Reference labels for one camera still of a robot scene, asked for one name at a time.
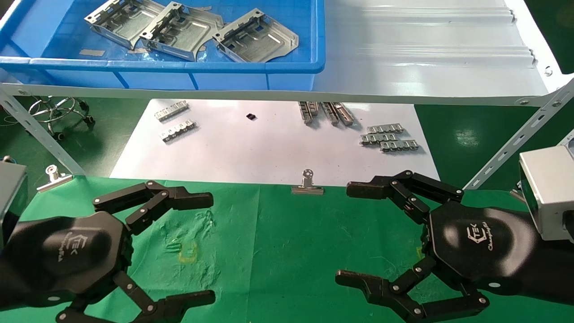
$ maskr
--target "white shelf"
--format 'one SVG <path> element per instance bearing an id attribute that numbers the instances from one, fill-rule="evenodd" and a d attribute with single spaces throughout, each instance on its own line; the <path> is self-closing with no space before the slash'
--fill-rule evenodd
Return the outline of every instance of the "white shelf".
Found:
<path id="1" fill-rule="evenodd" d="M 560 72 L 523 0 L 328 0 L 325 19 L 327 63 L 311 92 L 3 88 L 12 95 L 460 105 L 528 98 L 542 106 L 572 78 Z"/>

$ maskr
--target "green floor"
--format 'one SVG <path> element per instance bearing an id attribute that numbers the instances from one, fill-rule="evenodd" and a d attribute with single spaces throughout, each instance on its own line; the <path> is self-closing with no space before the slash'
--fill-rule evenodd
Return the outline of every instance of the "green floor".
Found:
<path id="1" fill-rule="evenodd" d="M 563 73 L 574 72 L 574 2 L 527 1 Z M 90 174 L 108 176 L 122 153 L 148 100 L 85 98 L 96 119 L 93 130 L 75 117 L 59 127 L 68 138 L 62 146 Z M 29 104 L 30 98 L 21 98 Z M 441 179 L 463 186 L 498 151 L 508 138 L 537 110 L 535 107 L 416 106 L 417 114 Z M 0 111 L 0 156 L 12 155 L 29 167 L 28 196 L 46 182 L 44 169 L 55 159 L 19 125 L 7 125 Z M 521 151 L 556 145 L 574 124 L 574 102 L 564 106 Z M 510 189 L 518 179 L 518 154 L 496 172 L 484 189 Z"/>

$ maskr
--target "green table mat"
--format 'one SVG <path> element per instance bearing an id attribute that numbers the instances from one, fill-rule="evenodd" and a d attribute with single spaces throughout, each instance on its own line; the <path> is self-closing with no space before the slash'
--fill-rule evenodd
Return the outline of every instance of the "green table mat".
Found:
<path id="1" fill-rule="evenodd" d="M 37 194 L 22 220 L 88 216 L 93 198 L 141 182 L 78 177 Z M 421 227 L 390 201 L 351 199 L 344 187 L 315 196 L 292 195 L 286 185 L 159 182 L 215 199 L 209 210 L 171 210 L 134 237 L 128 274 L 153 299 L 216 292 L 215 304 L 190 309 L 184 322 L 402 322 L 334 279 L 338 269 L 394 279 L 421 257 Z M 525 210 L 503 191 L 469 191 L 463 202 Z M 124 220 L 130 212 L 116 215 Z M 434 276 L 410 294 L 420 302 L 458 296 Z M 486 295 L 491 305 L 481 315 L 459 321 L 574 322 L 574 306 Z M 52 323 L 64 307 L 1 312 L 0 322 Z M 139 309 L 116 289 L 86 313 L 124 323 Z"/>

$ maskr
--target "black robotic gripper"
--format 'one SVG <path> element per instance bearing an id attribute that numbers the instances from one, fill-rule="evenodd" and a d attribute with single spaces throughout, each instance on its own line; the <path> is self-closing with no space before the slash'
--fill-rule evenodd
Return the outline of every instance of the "black robotic gripper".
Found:
<path id="1" fill-rule="evenodd" d="M 148 181 L 93 200 L 88 217 L 54 217 L 19 222 L 0 253 L 0 311 L 49 307 L 72 302 L 59 323 L 111 323 L 84 314 L 116 287 L 141 309 L 137 323 L 177 323 L 185 312 L 215 302 L 212 290 L 153 301 L 126 274 L 138 235 L 168 210 L 211 207 L 211 193 L 190 194 L 184 187 Z M 143 204 L 122 223 L 112 214 Z"/>
<path id="2" fill-rule="evenodd" d="M 435 210 L 415 194 L 441 204 Z M 363 291 L 368 303 L 389 307 L 406 322 L 437 322 L 479 314 L 490 301 L 478 290 L 574 305 L 574 244 L 542 240 L 528 212 L 468 207 L 463 190 L 404 171 L 350 182 L 347 195 L 390 199 L 423 225 L 425 257 L 394 281 L 339 270 L 335 282 Z M 430 274 L 461 292 L 419 304 L 408 292 Z"/>

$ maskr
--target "caster wheel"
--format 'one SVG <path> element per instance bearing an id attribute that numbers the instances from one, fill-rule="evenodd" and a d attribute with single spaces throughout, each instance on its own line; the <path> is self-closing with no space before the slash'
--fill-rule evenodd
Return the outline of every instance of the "caster wheel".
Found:
<path id="1" fill-rule="evenodd" d="M 80 101 L 80 109 L 82 109 L 86 113 L 90 111 L 90 107 L 85 101 Z"/>
<path id="2" fill-rule="evenodd" d="M 91 125 L 91 124 L 96 123 L 96 121 L 94 120 L 94 117 L 92 117 L 92 116 L 86 116 L 85 119 L 84 119 L 84 122 L 85 122 L 87 125 Z"/>
<path id="3" fill-rule="evenodd" d="M 56 139 L 56 141 L 62 141 L 66 138 L 66 136 L 61 132 L 56 132 L 52 137 Z"/>

